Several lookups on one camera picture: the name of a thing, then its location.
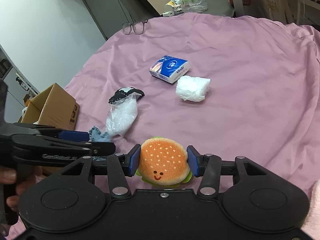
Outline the person's left hand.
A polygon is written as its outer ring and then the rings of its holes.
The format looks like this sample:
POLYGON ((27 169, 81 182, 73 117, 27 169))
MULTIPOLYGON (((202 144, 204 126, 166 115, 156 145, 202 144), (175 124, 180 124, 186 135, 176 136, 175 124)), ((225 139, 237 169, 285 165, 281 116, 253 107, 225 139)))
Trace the person's left hand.
POLYGON ((7 206, 10 207, 12 211, 18 211, 18 201, 20 196, 27 189, 36 184, 36 179, 40 178, 41 176, 42 167, 34 166, 31 175, 26 180, 18 183, 16 170, 1 166, 1 184, 15 185, 14 193, 9 194, 9 197, 6 199, 7 206))

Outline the person's right hand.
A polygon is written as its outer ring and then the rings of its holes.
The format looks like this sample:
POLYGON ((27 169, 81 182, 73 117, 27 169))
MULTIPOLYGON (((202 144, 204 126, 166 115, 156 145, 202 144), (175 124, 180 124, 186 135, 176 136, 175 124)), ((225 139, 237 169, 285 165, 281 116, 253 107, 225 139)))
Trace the person's right hand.
POLYGON ((318 180, 311 192, 310 210, 302 226, 302 230, 313 239, 320 239, 320 181, 318 180))

